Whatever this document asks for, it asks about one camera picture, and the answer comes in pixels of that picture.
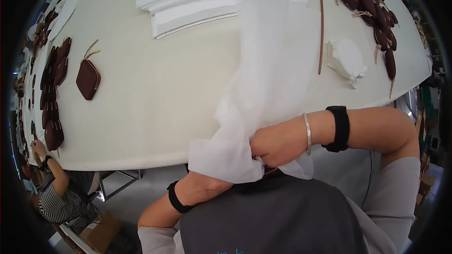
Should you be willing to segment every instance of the gray floor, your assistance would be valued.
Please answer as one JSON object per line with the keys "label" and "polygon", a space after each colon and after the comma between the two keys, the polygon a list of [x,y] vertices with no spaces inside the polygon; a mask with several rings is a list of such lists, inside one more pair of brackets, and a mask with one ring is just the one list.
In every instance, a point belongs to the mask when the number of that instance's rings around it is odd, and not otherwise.
{"label": "gray floor", "polygon": [[[314,161],[314,178],[337,187],[361,206],[369,184],[371,157],[369,151],[348,149],[340,153],[327,152]],[[379,171],[379,155],[372,153],[373,176]],[[95,199],[100,211],[110,211],[127,233],[139,245],[137,222],[152,202],[166,192],[167,186],[183,178],[185,165],[146,169],[143,178],[122,190],[106,202]],[[107,194],[127,183],[130,179],[114,173],[104,180]]]}

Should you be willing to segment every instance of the white label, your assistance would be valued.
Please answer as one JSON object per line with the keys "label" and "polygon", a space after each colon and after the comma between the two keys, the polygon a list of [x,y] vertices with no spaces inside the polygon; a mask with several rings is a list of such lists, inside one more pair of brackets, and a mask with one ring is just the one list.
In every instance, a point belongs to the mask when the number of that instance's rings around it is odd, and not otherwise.
{"label": "white label", "polygon": [[87,225],[86,228],[93,229],[98,223],[99,221],[93,221],[92,223]]}

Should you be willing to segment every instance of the white table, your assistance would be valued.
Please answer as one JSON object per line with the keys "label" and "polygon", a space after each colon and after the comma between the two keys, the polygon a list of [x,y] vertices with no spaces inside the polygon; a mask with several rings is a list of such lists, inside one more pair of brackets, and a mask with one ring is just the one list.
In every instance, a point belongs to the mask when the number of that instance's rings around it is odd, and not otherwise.
{"label": "white table", "polygon": [[[309,8],[320,9],[319,0],[308,1]],[[395,100],[426,79],[430,70],[407,8],[401,0],[385,3],[400,25],[392,29],[397,38]],[[326,66],[321,75],[313,71],[305,111],[329,105],[356,109],[390,103],[391,82],[383,53],[379,52],[377,65],[373,60],[373,29],[362,19],[352,18],[341,0],[339,6],[334,0],[324,0],[324,10],[325,41],[352,39],[368,71],[355,90]],[[135,0],[80,0],[53,45],[60,45],[66,36],[72,38],[72,46],[67,77],[58,89],[65,135],[58,161],[64,169],[126,170],[186,163],[189,138],[211,138],[218,129],[214,111],[223,88],[239,67],[237,17],[154,40],[150,16],[135,9]],[[87,101],[76,86],[76,76],[80,60],[96,39],[99,42],[93,50],[101,52],[90,59],[102,80],[93,100]],[[41,72],[35,64],[33,74],[40,77]],[[39,110],[34,110],[33,118],[41,118]]]}

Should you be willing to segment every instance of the black and white striped shirt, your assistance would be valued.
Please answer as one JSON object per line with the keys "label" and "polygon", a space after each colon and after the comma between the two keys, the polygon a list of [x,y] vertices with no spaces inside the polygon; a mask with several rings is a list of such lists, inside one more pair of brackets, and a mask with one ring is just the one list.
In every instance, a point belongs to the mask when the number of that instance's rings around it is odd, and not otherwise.
{"label": "black and white striped shirt", "polygon": [[52,223],[63,223],[76,215],[81,206],[80,197],[67,189],[61,198],[55,191],[53,182],[39,192],[39,209],[44,218]]}

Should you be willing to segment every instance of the black cable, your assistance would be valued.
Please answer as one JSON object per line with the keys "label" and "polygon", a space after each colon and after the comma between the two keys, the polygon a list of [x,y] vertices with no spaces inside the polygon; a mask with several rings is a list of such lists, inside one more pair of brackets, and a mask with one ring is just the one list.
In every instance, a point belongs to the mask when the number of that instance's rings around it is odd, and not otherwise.
{"label": "black cable", "polygon": [[369,175],[369,185],[367,186],[367,191],[366,191],[366,195],[364,197],[363,200],[363,204],[361,205],[361,209],[364,206],[364,202],[366,201],[367,198],[367,194],[369,193],[369,188],[370,188],[370,181],[372,180],[372,170],[373,170],[373,162],[372,162],[372,152],[369,150],[369,156],[370,156],[370,175]]}

